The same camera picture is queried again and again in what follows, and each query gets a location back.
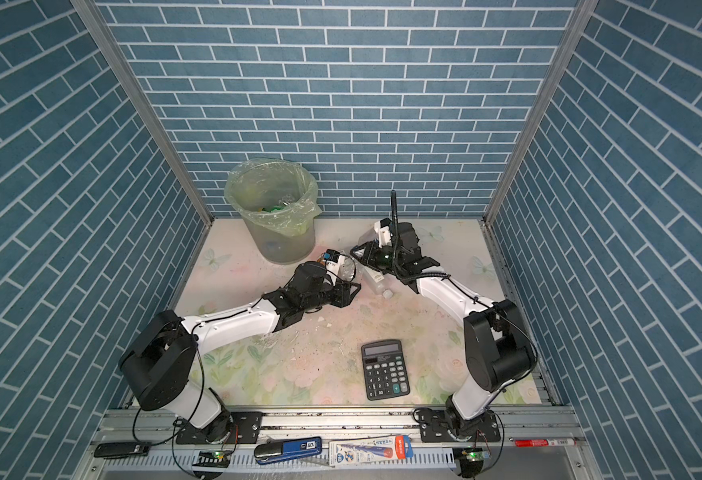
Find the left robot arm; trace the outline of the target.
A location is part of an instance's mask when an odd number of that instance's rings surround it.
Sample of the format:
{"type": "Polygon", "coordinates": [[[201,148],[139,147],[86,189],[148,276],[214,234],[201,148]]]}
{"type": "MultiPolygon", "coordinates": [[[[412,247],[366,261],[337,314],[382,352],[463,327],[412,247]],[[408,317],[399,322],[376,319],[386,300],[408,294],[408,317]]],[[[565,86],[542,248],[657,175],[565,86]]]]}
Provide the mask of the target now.
{"type": "Polygon", "coordinates": [[[221,438],[230,429],[231,414],[205,373],[200,381],[191,378],[193,367],[203,369],[204,356],[213,350],[285,330],[325,306],[349,306],[361,290],[356,272],[350,256],[327,251],[321,260],[296,267],[286,285],[243,306],[186,317],[160,312],[132,341],[119,369],[142,410],[168,410],[221,438]]]}

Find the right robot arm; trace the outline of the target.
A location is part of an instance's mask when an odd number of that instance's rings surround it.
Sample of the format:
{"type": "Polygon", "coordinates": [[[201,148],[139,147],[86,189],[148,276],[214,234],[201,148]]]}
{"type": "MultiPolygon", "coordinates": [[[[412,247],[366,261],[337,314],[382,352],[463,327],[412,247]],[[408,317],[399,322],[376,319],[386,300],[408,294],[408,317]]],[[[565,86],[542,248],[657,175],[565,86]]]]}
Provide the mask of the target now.
{"type": "Polygon", "coordinates": [[[503,390],[533,372],[539,361],[517,305],[480,296],[422,253],[412,224],[398,219],[398,199],[391,192],[391,215],[373,227],[375,240],[351,249],[361,265],[395,277],[415,293],[435,302],[463,327],[468,376],[446,402],[446,420],[456,435],[489,415],[503,390]]]}

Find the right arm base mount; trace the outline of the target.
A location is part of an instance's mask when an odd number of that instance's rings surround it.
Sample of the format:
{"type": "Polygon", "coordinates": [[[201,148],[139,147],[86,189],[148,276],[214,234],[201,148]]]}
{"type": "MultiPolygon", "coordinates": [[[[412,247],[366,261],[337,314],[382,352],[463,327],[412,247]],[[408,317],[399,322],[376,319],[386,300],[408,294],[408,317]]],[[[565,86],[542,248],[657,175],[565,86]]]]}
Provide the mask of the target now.
{"type": "Polygon", "coordinates": [[[502,438],[500,422],[491,411],[466,420],[452,408],[420,407],[412,411],[412,417],[424,443],[499,442],[502,438]]]}

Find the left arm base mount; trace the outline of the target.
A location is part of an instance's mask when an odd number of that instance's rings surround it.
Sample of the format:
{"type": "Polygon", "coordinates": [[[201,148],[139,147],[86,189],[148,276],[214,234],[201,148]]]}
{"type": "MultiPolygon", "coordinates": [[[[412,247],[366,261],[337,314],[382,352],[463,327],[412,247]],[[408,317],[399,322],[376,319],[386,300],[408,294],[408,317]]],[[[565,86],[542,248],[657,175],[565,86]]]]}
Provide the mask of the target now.
{"type": "Polygon", "coordinates": [[[259,411],[224,410],[204,428],[196,428],[182,419],[175,442],[180,445],[256,444],[264,414],[259,411]]]}

